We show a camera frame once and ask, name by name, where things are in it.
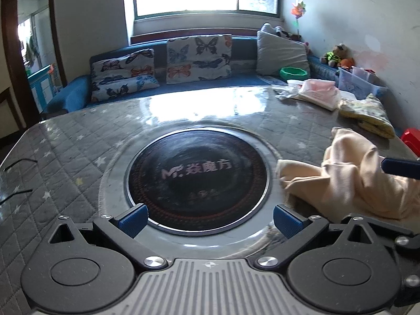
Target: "peach towel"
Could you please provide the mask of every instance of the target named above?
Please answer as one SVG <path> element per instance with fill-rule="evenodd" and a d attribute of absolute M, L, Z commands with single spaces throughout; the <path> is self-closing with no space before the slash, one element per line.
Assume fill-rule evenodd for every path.
<path fill-rule="evenodd" d="M 335 223 L 355 212 L 420 232 L 420 181 L 384 173 L 383 157 L 362 135 L 341 128 L 332 134 L 321 167 L 278 161 L 285 191 Z"/>

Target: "pillow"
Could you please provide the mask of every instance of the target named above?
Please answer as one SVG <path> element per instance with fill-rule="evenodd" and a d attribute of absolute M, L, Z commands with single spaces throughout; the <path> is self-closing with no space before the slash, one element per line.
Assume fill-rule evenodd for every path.
<path fill-rule="evenodd" d="M 94 62 L 91 67 L 92 82 L 105 77 L 123 75 L 123 78 L 138 75 L 155 75 L 155 51 L 142 49 L 127 56 Z"/>
<path fill-rule="evenodd" d="M 118 79 L 109 82 L 92 82 L 91 102 L 104 101 L 128 93 L 157 88 L 158 86 L 158 81 L 152 75 L 139 75 L 133 78 Z"/>
<path fill-rule="evenodd" d="M 167 41 L 166 83 L 230 77 L 232 35 L 200 35 Z"/>
<path fill-rule="evenodd" d="M 291 66 L 306 70 L 309 74 L 309 63 L 303 44 L 258 31 L 257 48 L 257 73 L 278 76 L 281 68 Z"/>

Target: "gray quilted tablecloth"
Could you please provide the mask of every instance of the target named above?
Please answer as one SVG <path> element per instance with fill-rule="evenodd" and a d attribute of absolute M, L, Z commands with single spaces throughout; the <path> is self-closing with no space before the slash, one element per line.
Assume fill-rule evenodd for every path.
<path fill-rule="evenodd" d="M 1 166 L 0 314 L 30 311 L 20 287 L 20 273 L 49 225 L 59 214 L 75 223 L 97 216 L 101 177 L 119 147 L 143 130 L 180 120 L 223 120 L 254 131 L 272 143 L 283 158 L 315 165 L 330 145 L 333 126 L 354 128 L 383 155 L 411 158 L 399 140 L 362 132 L 307 102 L 280 102 L 268 87 L 217 88 L 105 104 L 50 119 L 30 128 Z M 9 171 L 4 168 L 22 161 Z"/>

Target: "red object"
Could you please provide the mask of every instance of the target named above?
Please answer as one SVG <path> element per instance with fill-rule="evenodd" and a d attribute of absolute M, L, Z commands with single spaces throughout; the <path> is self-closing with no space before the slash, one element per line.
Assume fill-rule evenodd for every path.
<path fill-rule="evenodd" d="M 420 130 L 408 128 L 401 136 L 402 141 L 420 157 Z"/>

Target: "green plastic basket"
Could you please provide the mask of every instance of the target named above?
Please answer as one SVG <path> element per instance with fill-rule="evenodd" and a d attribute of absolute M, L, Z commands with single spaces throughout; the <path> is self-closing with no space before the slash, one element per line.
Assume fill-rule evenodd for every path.
<path fill-rule="evenodd" d="M 308 72 L 297 67 L 283 67 L 279 70 L 280 77 L 286 82 L 289 79 L 304 81 L 309 78 Z"/>

